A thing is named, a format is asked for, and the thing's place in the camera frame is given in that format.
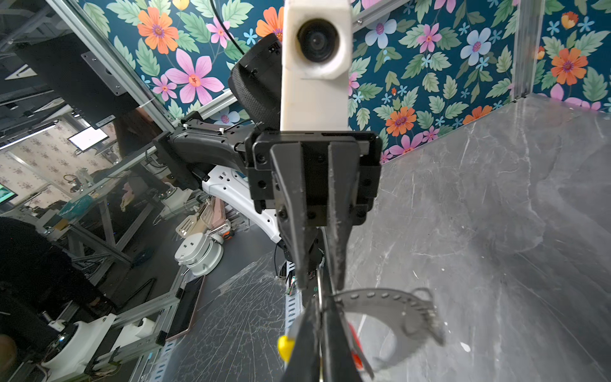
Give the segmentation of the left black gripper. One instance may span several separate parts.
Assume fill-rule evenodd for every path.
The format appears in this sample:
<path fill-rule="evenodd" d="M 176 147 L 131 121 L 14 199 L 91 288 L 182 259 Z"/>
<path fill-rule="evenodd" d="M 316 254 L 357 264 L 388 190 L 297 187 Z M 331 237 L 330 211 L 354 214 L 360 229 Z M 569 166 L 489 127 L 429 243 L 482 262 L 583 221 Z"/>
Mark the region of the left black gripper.
<path fill-rule="evenodd" d="M 327 225 L 329 275 L 334 289 L 342 290 L 353 224 L 364 224 L 378 193 L 380 136 L 370 131 L 266 131 L 252 133 L 245 147 L 255 211 L 276 207 L 299 288 L 308 286 L 308 251 L 316 235 L 310 226 Z"/>

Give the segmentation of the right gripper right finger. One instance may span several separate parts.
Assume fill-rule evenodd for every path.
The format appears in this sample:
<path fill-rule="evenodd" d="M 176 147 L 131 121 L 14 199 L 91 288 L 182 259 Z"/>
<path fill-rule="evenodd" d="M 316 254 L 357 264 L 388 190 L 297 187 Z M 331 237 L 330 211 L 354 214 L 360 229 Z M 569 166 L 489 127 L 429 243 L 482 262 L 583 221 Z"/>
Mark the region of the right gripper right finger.
<path fill-rule="evenodd" d="M 321 356 L 324 381 L 362 381 L 329 284 L 321 282 Z"/>

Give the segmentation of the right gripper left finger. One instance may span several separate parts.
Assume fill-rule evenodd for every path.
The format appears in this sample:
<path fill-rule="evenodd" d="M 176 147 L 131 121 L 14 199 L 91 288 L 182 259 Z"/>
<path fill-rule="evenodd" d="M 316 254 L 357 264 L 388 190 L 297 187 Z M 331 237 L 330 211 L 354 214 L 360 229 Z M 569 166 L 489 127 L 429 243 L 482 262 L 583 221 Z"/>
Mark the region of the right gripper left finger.
<path fill-rule="evenodd" d="M 321 372 L 318 338 L 318 303 L 311 299 L 293 322 L 288 339 L 293 342 L 282 382 L 319 381 Z"/>

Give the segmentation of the yellow capped key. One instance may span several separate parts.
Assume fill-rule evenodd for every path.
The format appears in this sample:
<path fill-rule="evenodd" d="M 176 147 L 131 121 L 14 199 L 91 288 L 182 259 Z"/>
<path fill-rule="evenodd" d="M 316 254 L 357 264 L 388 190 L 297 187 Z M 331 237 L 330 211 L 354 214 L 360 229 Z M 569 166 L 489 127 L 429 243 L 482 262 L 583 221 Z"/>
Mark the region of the yellow capped key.
<path fill-rule="evenodd" d="M 278 354 L 285 364 L 288 364 L 290 362 L 291 354 L 293 353 L 294 346 L 295 346 L 295 339 L 288 335 L 283 335 L 282 337 L 278 339 L 278 343 L 277 343 Z"/>

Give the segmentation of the silver keyring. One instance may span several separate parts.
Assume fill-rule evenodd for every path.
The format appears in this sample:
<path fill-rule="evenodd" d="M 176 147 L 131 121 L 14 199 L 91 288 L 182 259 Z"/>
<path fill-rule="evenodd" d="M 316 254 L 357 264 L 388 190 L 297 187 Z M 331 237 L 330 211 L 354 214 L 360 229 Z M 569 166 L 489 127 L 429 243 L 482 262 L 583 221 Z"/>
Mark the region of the silver keyring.
<path fill-rule="evenodd" d="M 372 377 L 414 356 L 430 339 L 440 346 L 446 344 L 444 325 L 428 288 L 410 292 L 388 288 L 340 291 L 332 295 L 332 301 L 340 312 L 369 316 L 392 332 L 394 348 L 387 356 L 369 360 L 361 350 L 356 352 Z"/>

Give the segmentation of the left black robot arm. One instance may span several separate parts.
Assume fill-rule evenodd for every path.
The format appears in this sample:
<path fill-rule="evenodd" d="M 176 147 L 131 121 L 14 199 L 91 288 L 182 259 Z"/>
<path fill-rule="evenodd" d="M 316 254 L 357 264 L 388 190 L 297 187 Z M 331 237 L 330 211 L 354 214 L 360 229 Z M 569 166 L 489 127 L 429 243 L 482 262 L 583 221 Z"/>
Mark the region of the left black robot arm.
<path fill-rule="evenodd" d="M 183 129 L 155 145 L 189 188 L 208 188 L 213 170 L 223 167 L 245 175 L 246 194 L 229 203 L 250 219 L 273 210 L 297 278 L 306 282 L 323 258 L 333 286 L 342 290 L 350 233 L 365 222 L 377 195 L 382 141 L 370 131 L 282 131 L 281 70 L 281 43 L 268 35 L 238 61 L 228 81 L 251 124 L 219 131 L 193 112 Z M 319 256 L 312 246 L 321 232 L 329 247 Z"/>

